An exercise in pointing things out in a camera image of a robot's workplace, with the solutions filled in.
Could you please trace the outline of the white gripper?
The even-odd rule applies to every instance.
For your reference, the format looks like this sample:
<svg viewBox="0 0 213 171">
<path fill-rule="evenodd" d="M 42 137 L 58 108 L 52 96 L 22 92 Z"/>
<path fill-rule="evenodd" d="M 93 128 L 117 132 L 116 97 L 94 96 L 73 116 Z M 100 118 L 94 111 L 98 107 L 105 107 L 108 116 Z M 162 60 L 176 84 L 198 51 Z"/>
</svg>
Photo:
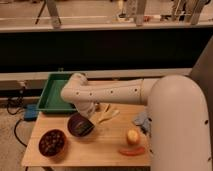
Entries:
<svg viewBox="0 0 213 171">
<path fill-rule="evenodd" d="M 77 110 L 82 116 L 91 118 L 95 113 L 96 106 L 93 102 L 83 102 L 77 105 Z"/>
</svg>

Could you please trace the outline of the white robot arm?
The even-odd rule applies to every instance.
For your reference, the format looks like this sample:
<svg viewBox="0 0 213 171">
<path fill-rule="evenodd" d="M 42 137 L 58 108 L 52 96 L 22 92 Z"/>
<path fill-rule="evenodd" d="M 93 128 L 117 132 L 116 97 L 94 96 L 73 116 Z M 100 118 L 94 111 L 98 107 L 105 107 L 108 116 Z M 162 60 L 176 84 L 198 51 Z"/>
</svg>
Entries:
<svg viewBox="0 0 213 171">
<path fill-rule="evenodd" d="M 213 171 L 207 100 L 186 76 L 91 85 L 75 73 L 61 97 L 85 117 L 93 115 L 96 102 L 144 105 L 150 123 L 151 171 Z"/>
</svg>

